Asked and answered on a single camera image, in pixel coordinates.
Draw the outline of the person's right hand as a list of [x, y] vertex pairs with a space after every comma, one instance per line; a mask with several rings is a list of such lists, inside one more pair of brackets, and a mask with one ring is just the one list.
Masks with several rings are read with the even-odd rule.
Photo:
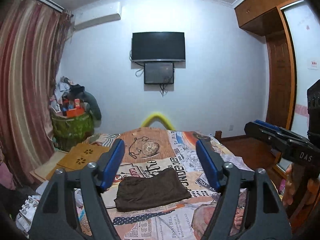
[[[287, 175], [287, 179], [286, 179], [285, 191], [282, 198], [282, 202], [284, 206], [287, 207], [293, 203], [293, 196], [296, 191], [296, 187], [292, 178], [292, 164], [290, 164], [287, 167], [285, 174]], [[305, 202], [306, 205], [313, 204], [313, 202], [317, 198], [318, 189], [319, 189], [319, 179], [317, 180], [310, 179], [308, 182], [308, 192], [310, 192], [311, 195], [309, 199]]]

